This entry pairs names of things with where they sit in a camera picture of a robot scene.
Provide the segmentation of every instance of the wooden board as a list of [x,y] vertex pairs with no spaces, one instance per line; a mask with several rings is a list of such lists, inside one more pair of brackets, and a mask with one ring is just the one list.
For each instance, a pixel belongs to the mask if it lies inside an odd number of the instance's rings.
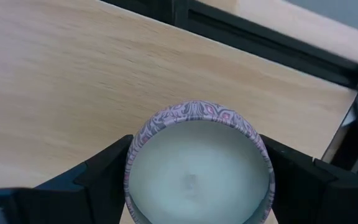
[[199,0],[358,62],[358,29],[284,0]]
[[[126,206],[124,207],[124,212],[122,213],[120,224],[134,224],[134,222],[132,221],[131,215],[129,214],[129,211]],[[270,212],[269,216],[267,217],[267,219],[265,221],[265,224],[278,224],[278,221],[277,221],[273,211]]]
[[321,157],[355,95],[99,1],[0,0],[0,187],[36,186],[190,99]]

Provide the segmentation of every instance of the gray floor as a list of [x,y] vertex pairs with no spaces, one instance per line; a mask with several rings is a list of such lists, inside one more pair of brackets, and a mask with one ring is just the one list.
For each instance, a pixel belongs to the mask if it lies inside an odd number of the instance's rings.
[[358,29],[358,0],[286,0]]

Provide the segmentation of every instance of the candle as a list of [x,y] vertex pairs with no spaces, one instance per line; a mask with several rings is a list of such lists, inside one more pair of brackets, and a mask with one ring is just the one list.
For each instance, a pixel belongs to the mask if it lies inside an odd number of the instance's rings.
[[137,223],[242,224],[258,209],[255,220],[263,219],[271,171],[255,142],[238,129],[185,121],[145,140],[126,189]]

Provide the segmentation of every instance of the wood grain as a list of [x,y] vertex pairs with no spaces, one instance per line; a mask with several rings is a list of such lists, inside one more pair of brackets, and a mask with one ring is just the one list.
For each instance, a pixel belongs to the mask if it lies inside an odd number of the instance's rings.
[[102,2],[0,0],[0,187],[36,186],[190,99],[321,157],[355,95]]
[[284,0],[199,0],[358,62],[358,29]]

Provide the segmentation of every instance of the black frame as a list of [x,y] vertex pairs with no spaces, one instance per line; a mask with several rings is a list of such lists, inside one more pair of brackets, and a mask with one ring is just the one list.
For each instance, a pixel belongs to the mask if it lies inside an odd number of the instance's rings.
[[[260,136],[274,166],[279,223],[358,223],[358,175]],[[35,189],[0,189],[0,224],[118,224],[127,135]]]
[[[103,0],[358,91],[358,63],[195,0]],[[357,122],[333,164],[358,174]]]

